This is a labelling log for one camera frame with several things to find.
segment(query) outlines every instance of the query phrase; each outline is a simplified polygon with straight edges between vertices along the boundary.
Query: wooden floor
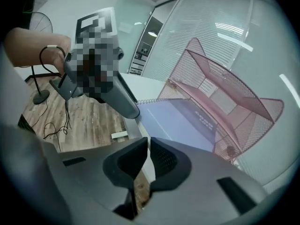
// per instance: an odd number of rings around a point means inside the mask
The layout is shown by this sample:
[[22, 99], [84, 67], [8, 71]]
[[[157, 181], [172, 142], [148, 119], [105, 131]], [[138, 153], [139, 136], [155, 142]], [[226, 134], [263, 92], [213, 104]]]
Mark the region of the wooden floor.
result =
[[[37, 93], [34, 80], [31, 78], [27, 82], [32, 89], [32, 94], [23, 112], [25, 119], [33, 126], [37, 135], [43, 138], [55, 132], [54, 126], [58, 130], [66, 122], [65, 100], [50, 85], [50, 79], [57, 79], [57, 77], [37, 78], [40, 89], [47, 89], [50, 92], [46, 102], [39, 105], [34, 105], [32, 102]], [[93, 98], [83, 95], [70, 99], [68, 110], [70, 123], [67, 134], [61, 131], [58, 136], [52, 135], [45, 139], [53, 143], [57, 151], [82, 150], [128, 140], [128, 137], [111, 138], [112, 133], [125, 131], [125, 126], [123, 117], [109, 105], [100, 104]], [[142, 207], [149, 199], [149, 184], [142, 171], [135, 179], [135, 199], [138, 212], [141, 212]]]

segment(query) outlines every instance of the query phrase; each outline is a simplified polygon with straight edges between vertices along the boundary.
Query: pink mesh net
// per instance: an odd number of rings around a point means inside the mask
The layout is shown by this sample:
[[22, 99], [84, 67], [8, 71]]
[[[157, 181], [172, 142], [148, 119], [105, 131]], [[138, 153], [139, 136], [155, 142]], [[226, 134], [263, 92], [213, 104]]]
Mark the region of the pink mesh net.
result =
[[284, 103], [259, 98], [244, 82], [205, 56], [197, 38], [187, 45], [158, 98], [191, 99], [217, 124], [213, 152], [225, 160], [256, 144], [279, 119]]

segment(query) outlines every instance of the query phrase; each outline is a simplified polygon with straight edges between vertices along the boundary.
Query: spiral binding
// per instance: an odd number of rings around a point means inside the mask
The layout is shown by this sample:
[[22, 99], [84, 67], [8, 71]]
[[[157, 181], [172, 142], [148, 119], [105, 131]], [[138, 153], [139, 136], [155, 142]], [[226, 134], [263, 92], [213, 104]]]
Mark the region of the spiral binding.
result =
[[149, 103], [157, 103], [157, 102], [163, 102], [163, 101], [169, 101], [169, 100], [178, 100], [181, 98], [154, 98], [154, 99], [147, 99], [147, 100], [139, 100], [136, 102], [137, 105], [140, 104], [149, 104]]

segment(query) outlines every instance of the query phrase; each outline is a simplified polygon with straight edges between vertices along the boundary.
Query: electric fan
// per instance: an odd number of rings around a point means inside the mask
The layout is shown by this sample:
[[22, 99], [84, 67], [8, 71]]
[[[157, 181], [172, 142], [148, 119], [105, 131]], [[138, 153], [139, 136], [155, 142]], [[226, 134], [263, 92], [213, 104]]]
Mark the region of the electric fan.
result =
[[[31, 16], [29, 30], [35, 30], [43, 33], [53, 33], [53, 27], [50, 19], [43, 13], [33, 12]], [[37, 87], [37, 94], [33, 98], [33, 104], [40, 104], [44, 102], [50, 95], [48, 90], [42, 90], [39, 88], [37, 79], [34, 73], [33, 66], [31, 66], [34, 82]]]

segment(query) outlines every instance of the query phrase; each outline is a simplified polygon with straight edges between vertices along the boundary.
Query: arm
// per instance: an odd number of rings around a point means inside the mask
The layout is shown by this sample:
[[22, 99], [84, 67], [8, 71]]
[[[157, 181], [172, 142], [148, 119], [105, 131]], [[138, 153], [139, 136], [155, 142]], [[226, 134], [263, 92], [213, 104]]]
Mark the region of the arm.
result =
[[[40, 65], [39, 53], [47, 45], [58, 45], [67, 54], [71, 49], [71, 39], [61, 34], [14, 28], [9, 31], [4, 40], [5, 51], [14, 67]], [[42, 62], [54, 65], [59, 73], [64, 74], [64, 57], [59, 49], [44, 50]]]

